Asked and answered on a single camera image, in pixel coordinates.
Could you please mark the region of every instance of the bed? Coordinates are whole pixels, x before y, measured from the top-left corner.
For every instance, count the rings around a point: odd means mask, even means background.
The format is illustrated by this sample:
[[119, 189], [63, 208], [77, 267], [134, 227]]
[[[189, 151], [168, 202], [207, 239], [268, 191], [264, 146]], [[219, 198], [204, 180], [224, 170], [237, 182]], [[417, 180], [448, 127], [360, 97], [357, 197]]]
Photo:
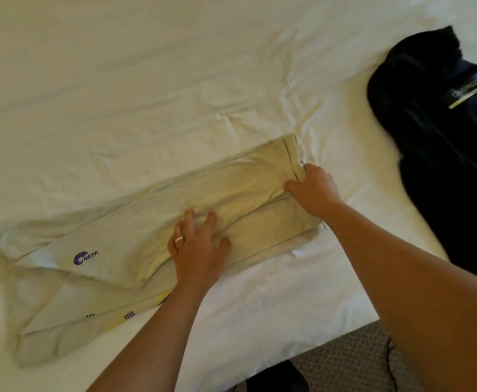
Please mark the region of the bed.
[[[392, 45], [448, 24], [477, 63], [477, 0], [0, 0], [0, 222], [131, 195], [294, 132], [348, 204], [444, 257], [365, 88]], [[57, 392], [85, 390], [154, 311], [26, 369], [5, 312], [0, 287], [0, 391]], [[222, 391], [376, 319], [327, 229], [222, 278], [177, 390]]]

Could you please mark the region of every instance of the finger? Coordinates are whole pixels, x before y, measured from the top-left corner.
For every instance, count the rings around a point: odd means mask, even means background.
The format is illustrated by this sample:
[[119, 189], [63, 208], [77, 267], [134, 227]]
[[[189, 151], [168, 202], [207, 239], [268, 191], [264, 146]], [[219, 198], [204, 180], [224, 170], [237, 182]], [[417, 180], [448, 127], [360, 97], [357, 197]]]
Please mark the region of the finger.
[[184, 233], [186, 238], [195, 236], [195, 224], [193, 223], [193, 209], [187, 209], [184, 213]]
[[175, 246], [175, 238], [171, 237], [169, 238], [168, 241], [168, 252], [171, 255], [171, 257], [174, 259], [178, 256], [178, 249]]
[[218, 245], [217, 255], [221, 260], [227, 259], [231, 250], [231, 241], [228, 237], [223, 237]]
[[284, 182], [284, 190], [286, 190], [290, 194], [293, 194], [295, 190], [298, 189], [299, 185], [300, 183], [295, 180], [286, 180]]
[[178, 222], [175, 224], [175, 228], [173, 228], [173, 242], [175, 243], [177, 249], [181, 249], [184, 246], [185, 242], [185, 239], [178, 240], [178, 238], [184, 236], [182, 233], [182, 227], [183, 222]]
[[209, 237], [212, 237], [216, 232], [216, 213], [212, 210], [209, 211], [208, 213], [208, 218], [204, 222], [204, 225], [202, 226], [201, 233], [209, 235]]

